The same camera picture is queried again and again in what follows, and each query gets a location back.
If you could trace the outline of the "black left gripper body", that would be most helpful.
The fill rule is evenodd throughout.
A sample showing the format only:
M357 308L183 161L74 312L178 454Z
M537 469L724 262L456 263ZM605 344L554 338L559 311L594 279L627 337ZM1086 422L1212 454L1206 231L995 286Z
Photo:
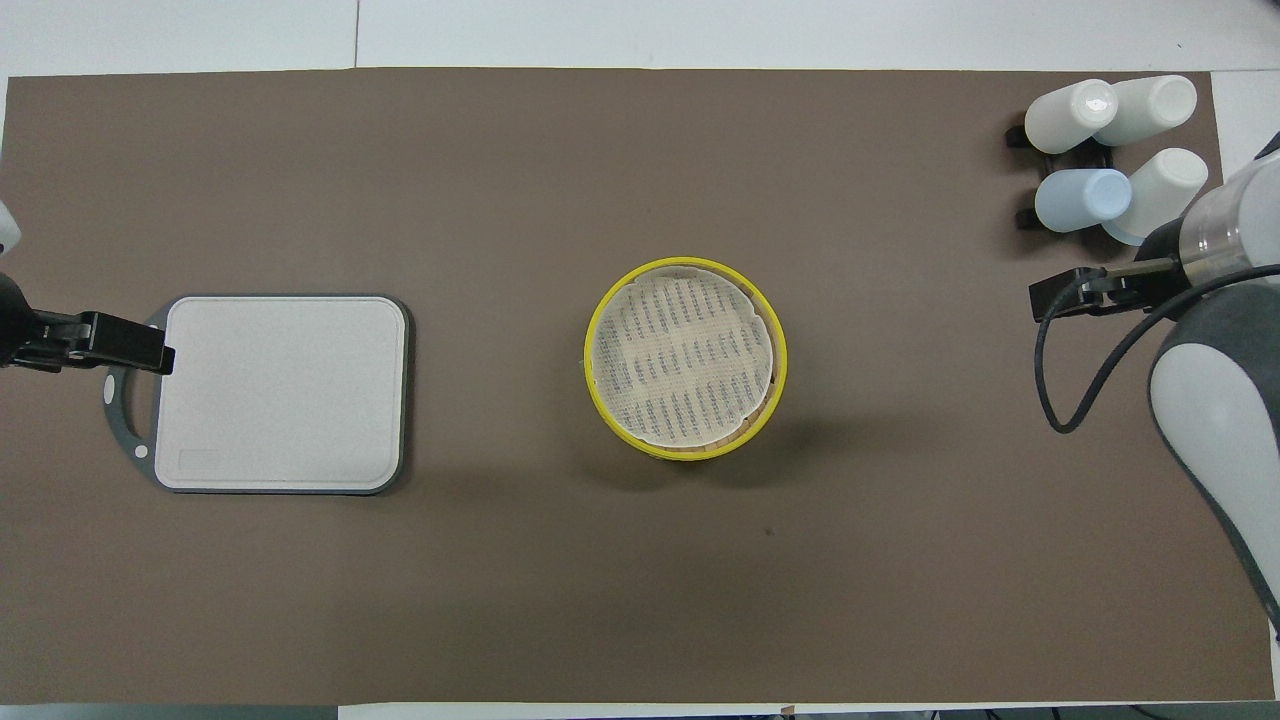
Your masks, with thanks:
M1 366L10 366L18 352L38 340L38 318L18 284L1 274Z

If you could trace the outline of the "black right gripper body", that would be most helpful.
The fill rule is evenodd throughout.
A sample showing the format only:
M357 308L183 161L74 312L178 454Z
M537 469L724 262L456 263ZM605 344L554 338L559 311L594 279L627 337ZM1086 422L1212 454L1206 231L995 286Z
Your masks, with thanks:
M1140 246L1140 260L1170 259L1174 264L1165 270L1140 277L1142 296L1176 296L1190 288L1190 282L1181 269L1180 233L1181 222L1169 222L1156 228Z

